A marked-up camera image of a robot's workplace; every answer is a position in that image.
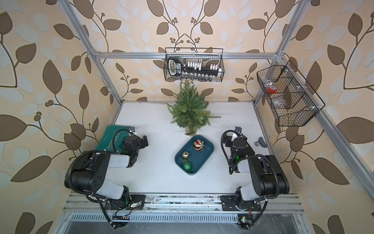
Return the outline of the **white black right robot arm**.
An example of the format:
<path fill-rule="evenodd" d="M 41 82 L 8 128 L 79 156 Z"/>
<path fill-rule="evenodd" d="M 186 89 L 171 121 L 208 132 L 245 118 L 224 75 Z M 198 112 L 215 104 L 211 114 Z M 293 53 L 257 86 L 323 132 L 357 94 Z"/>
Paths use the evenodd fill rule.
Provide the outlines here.
<path fill-rule="evenodd" d="M 276 157 L 256 154 L 240 127 L 225 131 L 220 144 L 229 174 L 247 173 L 251 178 L 248 185 L 238 187 L 233 195 L 220 197 L 222 209 L 248 212 L 238 225 L 250 230 L 265 212 L 269 200 L 289 193 L 289 182 Z"/>

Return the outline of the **red gold striped ornament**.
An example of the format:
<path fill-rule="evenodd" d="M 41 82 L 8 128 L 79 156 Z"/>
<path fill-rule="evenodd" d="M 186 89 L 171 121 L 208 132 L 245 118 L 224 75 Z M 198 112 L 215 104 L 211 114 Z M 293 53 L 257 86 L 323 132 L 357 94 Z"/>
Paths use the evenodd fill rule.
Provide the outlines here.
<path fill-rule="evenodd" d="M 201 139 L 197 139 L 193 142 L 193 147 L 196 151 L 202 151 L 205 147 L 205 143 Z"/>

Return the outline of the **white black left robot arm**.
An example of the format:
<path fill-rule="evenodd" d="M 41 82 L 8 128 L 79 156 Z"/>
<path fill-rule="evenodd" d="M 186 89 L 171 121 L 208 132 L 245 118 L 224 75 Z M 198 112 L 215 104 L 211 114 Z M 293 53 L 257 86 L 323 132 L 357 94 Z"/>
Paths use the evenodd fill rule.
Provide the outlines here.
<path fill-rule="evenodd" d="M 98 204 L 113 229 L 126 226 L 132 211 L 144 206 L 146 196 L 131 196 L 127 186 L 106 177 L 107 171 L 133 167 L 139 151 L 148 145 L 147 136 L 138 136 L 134 127 L 108 126 L 98 146 L 71 163 L 65 187 Z"/>

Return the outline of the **green glitter ball ornament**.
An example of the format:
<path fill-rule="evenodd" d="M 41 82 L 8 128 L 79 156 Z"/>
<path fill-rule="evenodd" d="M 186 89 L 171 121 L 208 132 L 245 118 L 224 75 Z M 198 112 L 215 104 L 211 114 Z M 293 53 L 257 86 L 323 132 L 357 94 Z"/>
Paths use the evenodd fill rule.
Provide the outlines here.
<path fill-rule="evenodd" d="M 190 172 L 191 170 L 192 170 L 192 164 L 190 163 L 190 162 L 185 162 L 184 164 L 183 164 L 183 169 L 185 170 L 185 171 L 187 171 L 187 172 Z"/>

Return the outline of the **shiny gold ball ornament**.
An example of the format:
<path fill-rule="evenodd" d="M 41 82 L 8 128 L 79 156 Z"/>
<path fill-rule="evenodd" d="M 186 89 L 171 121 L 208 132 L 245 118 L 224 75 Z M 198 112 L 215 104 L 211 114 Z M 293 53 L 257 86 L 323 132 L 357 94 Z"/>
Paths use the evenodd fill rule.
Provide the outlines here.
<path fill-rule="evenodd" d="M 189 154 L 188 151 L 185 151 L 185 152 L 182 153 L 182 155 L 181 155 L 182 161 L 187 162 L 189 160 L 189 158 L 190 158 L 190 154 Z"/>

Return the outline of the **small green christmas tree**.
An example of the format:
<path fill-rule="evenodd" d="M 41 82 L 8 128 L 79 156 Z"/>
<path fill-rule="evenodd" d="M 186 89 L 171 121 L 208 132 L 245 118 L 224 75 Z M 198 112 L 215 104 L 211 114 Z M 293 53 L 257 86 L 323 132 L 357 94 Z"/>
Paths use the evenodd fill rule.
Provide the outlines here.
<path fill-rule="evenodd" d="M 180 92 L 176 95 L 175 104 L 168 104 L 172 123 L 185 130 L 185 135 L 194 136 L 206 125 L 211 125 L 211 119 L 219 119 L 208 110 L 209 102 L 203 94 L 198 93 L 195 85 L 188 82 L 180 84 Z"/>

